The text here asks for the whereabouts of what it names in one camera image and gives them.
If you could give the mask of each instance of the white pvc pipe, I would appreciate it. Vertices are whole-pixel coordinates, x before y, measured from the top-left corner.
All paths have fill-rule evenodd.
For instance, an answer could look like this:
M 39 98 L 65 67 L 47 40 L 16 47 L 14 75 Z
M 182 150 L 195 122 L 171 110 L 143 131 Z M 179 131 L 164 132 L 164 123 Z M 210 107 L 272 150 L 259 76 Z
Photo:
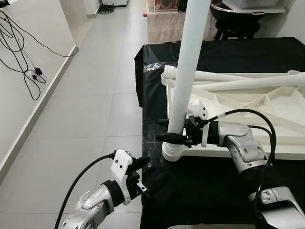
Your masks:
M 183 132 L 210 3 L 209 0 L 187 2 L 175 91 L 169 114 L 169 133 Z M 162 150 L 165 159 L 176 161 L 182 155 L 183 146 L 163 143 Z
M 164 67 L 163 77 L 165 79 L 175 80 L 177 76 L 178 69 L 174 66 L 166 65 Z M 195 72 L 195 81 L 215 81 L 215 82 L 222 82 L 222 81 L 234 81 L 234 80 L 248 80 L 247 77 L 236 76 L 236 75 L 227 75 L 227 74 L 220 74 L 220 73 L 210 73 L 210 72 L 202 72 L 196 71 Z
M 305 73 L 290 76 L 275 76 L 262 79 L 239 80 L 231 82 L 210 83 L 197 85 L 195 87 L 206 91 L 221 91 L 245 88 L 278 87 L 278 86 L 299 86 L 305 85 Z

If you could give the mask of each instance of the white baseboard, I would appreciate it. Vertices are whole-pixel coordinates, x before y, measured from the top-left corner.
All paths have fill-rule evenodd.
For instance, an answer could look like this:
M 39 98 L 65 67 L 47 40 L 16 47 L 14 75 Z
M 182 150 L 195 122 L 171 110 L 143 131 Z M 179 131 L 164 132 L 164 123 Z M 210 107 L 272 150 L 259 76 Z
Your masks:
M 78 50 L 77 45 L 73 47 L 70 54 L 75 53 Z M 17 136 L 16 140 L 14 141 L 12 147 L 4 157 L 4 159 L 0 163 L 0 185 L 3 182 L 4 178 L 6 177 L 7 173 L 13 162 L 15 161 L 19 151 L 21 150 L 23 144 L 25 143 L 27 137 L 29 136 L 32 128 L 34 127 L 37 119 L 39 118 L 40 114 L 42 113 L 45 105 L 47 104 L 48 100 L 50 99 L 51 95 L 53 94 L 56 86 L 58 85 L 59 81 L 61 80 L 63 74 L 65 73 L 66 69 L 68 68 L 70 62 L 72 61 L 74 56 L 67 57 L 64 63 L 62 64 L 61 68 L 57 72 L 56 76 L 50 83 L 49 87 L 42 95 L 42 99 L 36 105 L 35 109 L 31 113 L 30 117 L 28 118 L 26 124 L 23 126 L 22 130 L 20 131 L 19 135 Z
M 98 14 L 99 9 L 96 10 L 94 14 L 87 14 L 87 18 L 96 18 Z

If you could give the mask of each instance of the power cord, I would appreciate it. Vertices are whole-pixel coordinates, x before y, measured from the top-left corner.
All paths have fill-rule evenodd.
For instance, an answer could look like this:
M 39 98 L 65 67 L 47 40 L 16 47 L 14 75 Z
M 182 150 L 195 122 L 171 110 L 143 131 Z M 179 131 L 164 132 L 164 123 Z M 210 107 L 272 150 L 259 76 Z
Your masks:
M 61 57 L 71 57 L 71 56 L 74 56 L 76 53 L 78 53 L 78 50 L 71 54 L 71 55 L 62 55 L 62 54 L 59 54 L 57 52 L 55 52 L 54 50 L 52 50 L 50 47 L 48 47 L 47 45 L 41 43 L 36 37 L 34 37 L 31 33 L 29 33 L 28 31 L 24 30 L 23 28 L 21 28 L 12 18 L 10 18 L 10 16 L 8 16 L 5 12 L 3 12 L 2 10 L 0 10 L 1 13 L 3 13 L 5 15 L 6 18 L 1 18 L 5 21 L 9 20 L 9 23 L 11 24 L 11 22 L 13 22 L 20 30 L 22 30 L 23 32 L 25 32 L 26 34 L 28 34 L 29 36 L 31 36 L 38 44 L 40 44 L 41 46 L 47 48 L 48 50 L 50 50 L 52 53 L 56 54 L 56 55 L 59 55 Z
M 111 154 L 108 154 L 108 155 L 105 155 L 105 156 L 101 156 L 99 158 L 97 158 L 95 161 L 91 162 L 89 165 L 86 166 L 86 168 L 83 169 L 83 171 L 81 171 L 81 173 L 78 174 L 78 176 L 76 177 L 76 179 L 73 181 L 72 185 L 70 186 L 67 194 L 66 194 L 66 197 L 65 199 L 63 200 L 63 203 L 62 203 L 62 206 L 61 206 L 61 209 L 59 211 L 59 214 L 58 214 L 58 217 L 57 217 L 57 220 L 56 220 L 56 223 L 55 223 L 55 227 L 54 229 L 58 229 L 58 226 L 59 226 L 59 223 L 61 222 L 61 217 L 62 217 L 62 214 L 63 214 L 63 211 L 66 207 L 66 204 L 68 202 L 68 199 L 71 195 L 71 192 L 73 191 L 75 185 L 77 184 L 77 182 L 80 180 L 80 178 L 82 177 L 82 175 L 84 175 L 84 173 L 90 169 L 93 165 L 95 165 L 96 163 L 106 159 L 106 158 L 111 158 L 111 159 L 114 159 L 114 156 L 115 156 L 115 151 Z
M 248 127 L 253 128 L 253 129 L 260 129 L 260 130 L 264 130 L 265 132 L 267 132 L 267 134 L 269 135 L 269 139 L 270 139 L 270 145 L 272 145 L 272 133 L 267 129 L 264 128 L 262 126 L 258 126 L 258 125 L 248 125 Z
M 31 60 L 31 58 L 28 56 L 28 54 L 26 53 L 26 51 L 24 50 L 24 46 L 25 46 L 25 39 L 24 36 L 22 35 L 21 31 L 27 33 L 28 35 L 30 35 L 37 43 L 39 43 L 40 45 L 42 45 L 43 47 L 47 48 L 48 50 L 50 50 L 52 53 L 59 55 L 61 57 L 71 57 L 74 56 L 78 50 L 71 54 L 71 55 L 62 55 L 59 54 L 55 51 L 53 51 L 51 48 L 49 48 L 48 46 L 42 44 L 40 41 L 38 41 L 32 34 L 30 34 L 28 31 L 22 29 L 13 19 L 10 18 L 10 16 L 8 16 L 5 12 L 3 12 L 2 10 L 0 10 L 0 13 L 2 13 L 4 15 L 4 17 L 0 17 L 0 20 L 3 20 L 4 22 L 6 22 L 9 25 L 10 29 L 6 29 L 5 26 L 3 24 L 0 23 L 0 42 L 3 44 L 3 46 L 8 49 L 12 55 L 14 56 L 18 66 L 20 67 L 20 70 L 15 69 L 13 67 L 10 67 L 8 64 L 6 64 L 1 58 L 0 58 L 0 62 L 2 62 L 4 64 L 5 67 L 7 67 L 8 69 L 18 72 L 18 73 L 22 73 L 23 75 L 23 79 L 24 79 L 24 83 L 26 84 L 26 87 L 31 95 L 31 98 L 33 100 L 38 100 L 41 94 L 41 90 L 40 87 L 37 83 L 46 83 L 46 76 L 43 74 L 42 70 L 39 67 L 34 66 L 33 61 Z M 12 49 L 9 45 L 9 43 L 7 42 L 6 39 L 13 39 L 16 44 L 17 44 L 17 49 Z M 22 67 L 18 57 L 16 54 L 20 54 L 22 57 L 23 62 L 25 63 L 25 68 Z M 29 69 L 27 60 L 25 58 L 25 56 L 29 59 L 29 61 L 31 62 L 34 70 Z M 34 74 L 32 75 L 32 78 L 30 78 L 26 73 L 28 73 L 28 71 L 32 71 Z M 28 85 L 28 80 L 30 80 L 31 83 L 33 83 L 33 85 L 35 87 L 37 87 L 38 89 L 38 96 L 34 97 L 33 93 Z

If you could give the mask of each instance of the cable connector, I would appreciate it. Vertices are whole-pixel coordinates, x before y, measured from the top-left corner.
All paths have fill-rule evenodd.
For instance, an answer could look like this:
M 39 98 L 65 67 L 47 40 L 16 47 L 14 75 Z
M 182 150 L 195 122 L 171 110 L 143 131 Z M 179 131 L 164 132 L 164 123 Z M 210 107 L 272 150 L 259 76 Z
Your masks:
M 42 71 L 40 68 L 34 68 L 37 75 L 42 75 Z
M 116 154 L 116 150 L 113 153 L 108 154 L 108 157 L 113 160 L 115 157 L 115 154 Z

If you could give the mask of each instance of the electrical cable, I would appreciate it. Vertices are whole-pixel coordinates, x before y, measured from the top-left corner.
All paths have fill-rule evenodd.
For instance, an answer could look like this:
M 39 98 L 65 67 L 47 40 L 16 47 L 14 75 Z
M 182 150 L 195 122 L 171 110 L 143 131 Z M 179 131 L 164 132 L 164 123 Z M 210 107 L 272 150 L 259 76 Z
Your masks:
M 21 46 L 20 46 L 20 43 L 18 42 L 18 39 L 17 39 L 17 37 L 16 37 L 14 31 L 13 31 L 13 26 L 12 26 L 10 20 L 8 20 L 8 23 L 9 23 L 9 25 L 10 25 L 11 34 L 12 34 L 12 36 L 14 37 L 14 39 L 15 39 L 15 41 L 16 41 L 16 43 L 17 43 L 17 45 L 18 45 L 18 47 L 19 47 L 19 49 L 20 49 L 20 51 L 21 51 L 22 48 L 21 48 Z M 31 78 L 29 78 L 29 77 L 26 75 L 26 72 L 29 70 L 29 66 L 28 66 L 28 63 L 27 63 L 27 61 L 26 61 L 26 59 L 25 59 L 23 53 L 20 52 L 21 55 L 22 55 L 22 57 L 23 57 L 23 60 L 24 60 L 24 62 L 25 62 L 25 64 L 26 64 L 26 70 L 25 70 L 25 71 L 23 70 L 23 68 L 22 68 L 22 66 L 21 66 L 21 64 L 20 64 L 20 62 L 19 62 L 19 60 L 18 60 L 18 58 L 17 58 L 17 56 L 16 56 L 14 50 L 11 49 L 10 45 L 7 43 L 6 39 L 4 38 L 3 33 L 2 33 L 2 30 L 0 30 L 0 34 L 1 34 L 2 38 L 4 39 L 6 46 L 5 46 L 4 44 L 3 44 L 3 45 L 4 45 L 8 50 L 11 51 L 11 53 L 13 54 L 13 56 L 14 56 L 15 59 L 16 59 L 17 64 L 19 65 L 19 67 L 20 67 L 20 69 L 21 69 L 21 72 L 18 71 L 18 70 L 15 70 L 15 71 L 20 72 L 20 73 L 23 73 L 23 80 L 24 80 L 25 85 L 27 86 L 27 88 L 28 88 L 28 90 L 29 90 L 29 93 L 30 93 L 32 99 L 33 99 L 34 101 L 38 100 L 39 97 L 40 97 L 40 94 L 41 94 L 41 90 L 40 90 L 40 87 L 38 86 L 38 84 L 37 84 L 34 80 L 32 80 Z M 28 80 L 30 80 L 31 82 L 33 82 L 34 85 L 38 88 L 39 94 L 38 94 L 38 96 L 37 96 L 36 98 L 34 98 L 32 92 L 31 92 L 31 89 L 30 89 L 30 87 L 29 87 L 29 85 L 28 85 L 28 83 L 27 83 L 26 78 L 27 78 Z
M 31 33 L 29 33 L 28 31 L 24 30 L 23 28 L 21 28 L 12 18 L 10 18 L 10 16 L 8 16 L 5 12 L 3 12 L 2 10 L 0 10 L 1 13 L 3 13 L 6 18 L 10 21 L 12 21 L 20 30 L 22 30 L 23 32 L 25 32 L 26 34 L 28 34 L 29 36 L 31 36 L 38 44 L 40 44 L 41 46 L 47 48 L 49 51 L 51 51 L 52 53 L 58 55 L 58 56 L 61 56 L 61 57 L 71 57 L 71 56 L 74 56 L 76 53 L 78 53 L 78 50 L 71 54 L 71 55 L 62 55 L 62 54 L 59 54 L 55 51 L 53 51 L 50 47 L 48 47 L 47 45 L 41 43 L 36 37 L 34 37 Z
M 114 159 L 114 156 L 115 156 L 115 152 L 111 153 L 111 154 L 108 154 L 108 155 L 104 155 L 104 156 L 101 156 L 99 158 L 97 158 L 95 161 L 91 162 L 89 165 L 86 166 L 85 169 L 83 169 L 83 171 L 81 171 L 81 173 L 78 174 L 78 176 L 76 177 L 76 179 L 73 181 L 72 185 L 70 186 L 67 194 L 66 194 L 66 197 L 62 203 L 62 206 L 61 206 L 61 209 L 59 211 L 59 214 L 58 214 L 58 217 L 57 217 L 57 220 L 56 220 L 56 223 L 55 223 L 55 227 L 54 229 L 58 229 L 58 226 L 59 226 L 59 223 L 61 221 L 61 217 L 62 217 L 62 214 L 63 214 L 63 211 L 66 207 L 66 204 L 68 202 L 68 199 L 70 197 L 70 194 L 71 192 L 73 191 L 75 185 L 77 184 L 77 182 L 79 181 L 79 179 L 82 177 L 82 175 L 84 175 L 84 173 L 90 169 L 93 165 L 95 165 L 96 163 L 98 163 L 99 161 L 102 161 L 106 158 L 111 158 L 111 159 Z
M 271 134 L 272 134 L 272 137 L 270 139 L 270 145 L 271 145 L 271 152 L 270 152 L 270 155 L 269 155 L 269 158 L 266 162 L 266 166 L 265 167 L 270 167 L 272 165 L 274 165 L 274 162 L 275 162 L 275 148 L 276 148 L 276 133 L 275 133 L 275 129 L 272 125 L 272 123 L 270 122 L 270 120 L 265 116 L 263 115 L 262 113 L 258 112 L 258 111 L 255 111 L 255 110 L 251 110 L 251 109 L 245 109 L 245 108 L 242 108 L 242 109 L 236 109 L 236 110 L 231 110 L 231 111 L 228 111 L 228 112 L 225 112 L 223 114 L 220 114 L 218 116 L 215 116 L 213 118 L 210 118 L 208 120 L 205 120 L 204 123 L 209 123 L 211 121 L 214 121 L 218 118 L 221 118 L 221 117 L 224 117 L 226 115 L 230 115 L 230 114 L 233 114 L 233 113 L 238 113 L 238 112 L 249 112 L 249 113 L 253 113 L 255 115 L 258 115 L 260 116 L 262 119 L 264 119 L 266 121 L 266 123 L 268 124 L 270 130 L 271 130 Z M 269 228 L 271 229 L 277 229 L 276 227 L 268 224 L 268 222 L 265 220 L 265 218 L 262 216 L 262 214 L 260 213 L 260 211 L 258 210 L 258 204 L 259 204 L 259 197 L 263 191 L 263 185 L 264 185 L 264 177 L 265 177 L 265 170 L 263 171 L 263 173 L 261 174 L 261 183 L 260 183 L 260 186 L 256 192 L 256 195 L 255 195 L 255 198 L 254 198 L 254 213 L 256 215 L 256 217 L 262 222 L 264 223 L 266 226 L 268 226 Z
M 25 56 L 30 60 L 32 66 L 34 67 L 34 69 L 36 70 L 36 67 L 34 66 L 33 64 L 33 61 L 30 59 L 30 57 L 28 56 L 28 54 L 25 52 L 24 50 L 24 46 L 25 46 L 25 40 L 24 40 L 24 37 L 22 35 L 22 33 L 12 24 L 12 22 L 18 27 L 20 28 L 6 13 L 4 13 L 3 11 L 0 10 L 0 12 L 2 12 L 4 15 L 5 15 L 5 18 L 3 17 L 0 17 L 1 20 L 5 21 L 9 26 L 10 26 L 10 31 L 8 29 L 6 29 L 1 23 L 0 23 L 0 42 L 3 44 L 3 46 L 8 49 L 14 56 L 14 58 L 16 59 L 16 62 L 18 64 L 18 66 L 20 67 L 21 71 L 17 70 L 17 69 L 14 69 L 10 66 L 8 66 L 2 59 L 0 59 L 0 62 L 2 62 L 8 69 L 10 70 L 13 70 L 15 72 L 18 72 L 18 73 L 22 73 L 23 75 L 23 80 L 24 80 L 24 83 L 26 84 L 26 87 L 32 97 L 33 100 L 38 100 L 40 95 L 41 95 L 41 90 L 40 90 L 40 87 L 39 85 L 36 83 L 36 82 L 39 82 L 39 83 L 43 83 L 45 84 L 46 83 L 46 77 L 45 75 L 41 72 L 40 70 L 40 74 L 37 74 L 36 71 L 33 71 L 33 70 L 30 70 L 29 69 L 29 66 L 28 66 L 28 63 L 27 63 L 27 60 L 25 58 Z M 14 39 L 17 46 L 18 46 L 18 49 L 14 50 L 10 47 L 10 45 L 8 44 L 8 42 L 6 41 L 6 38 L 5 37 L 8 37 L 8 38 L 11 38 L 11 39 Z M 25 67 L 25 70 L 23 69 L 20 61 L 18 60 L 18 57 L 16 56 L 15 53 L 19 52 L 24 60 L 24 63 L 26 65 Z M 34 73 L 33 75 L 33 79 L 29 78 L 26 73 L 28 71 L 32 71 Z M 30 80 L 37 88 L 38 88 L 38 96 L 37 97 L 34 97 L 33 96 L 33 93 L 28 85 L 28 80 Z
M 270 145 L 272 145 L 272 141 L 273 141 L 273 138 L 272 138 L 272 133 L 267 129 L 267 128 L 264 128 L 262 126 L 259 126 L 259 125 L 248 125 L 248 127 L 250 128 L 254 128 L 254 129 L 260 129 L 260 130 L 264 130 L 268 133 L 269 135 L 269 139 L 270 139 Z

